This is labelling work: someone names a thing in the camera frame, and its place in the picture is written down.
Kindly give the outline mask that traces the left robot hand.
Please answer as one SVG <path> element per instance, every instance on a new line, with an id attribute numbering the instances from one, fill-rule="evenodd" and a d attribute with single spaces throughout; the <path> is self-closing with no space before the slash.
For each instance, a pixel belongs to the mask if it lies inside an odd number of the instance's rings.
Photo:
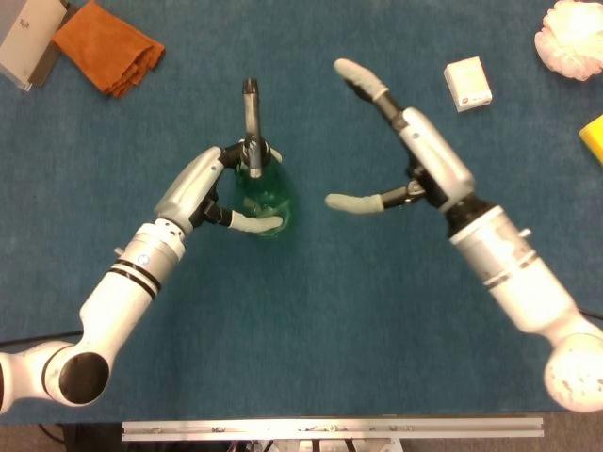
<path id="1" fill-rule="evenodd" d="M 242 142 L 226 148 L 212 146 L 190 161 L 155 206 L 155 224 L 176 228 L 182 236 L 205 222 L 247 234 L 281 227 L 280 216 L 253 218 L 219 206 L 219 179 L 225 170 L 235 170 L 243 162 L 244 149 Z"/>

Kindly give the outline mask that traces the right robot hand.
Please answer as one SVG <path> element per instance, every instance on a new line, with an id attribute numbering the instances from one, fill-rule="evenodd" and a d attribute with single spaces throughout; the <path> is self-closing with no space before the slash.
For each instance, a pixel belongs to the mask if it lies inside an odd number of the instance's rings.
<path id="1" fill-rule="evenodd" d="M 481 209 L 483 201 L 475 195 L 472 173 L 423 113 L 414 107 L 399 106 L 389 88 L 371 70 L 352 60 L 339 58 L 334 69 L 358 97 L 379 110 L 399 137 L 409 154 L 410 182 L 365 197 L 331 193 L 325 198 L 329 207 L 362 215 L 424 198 L 449 216 Z"/>

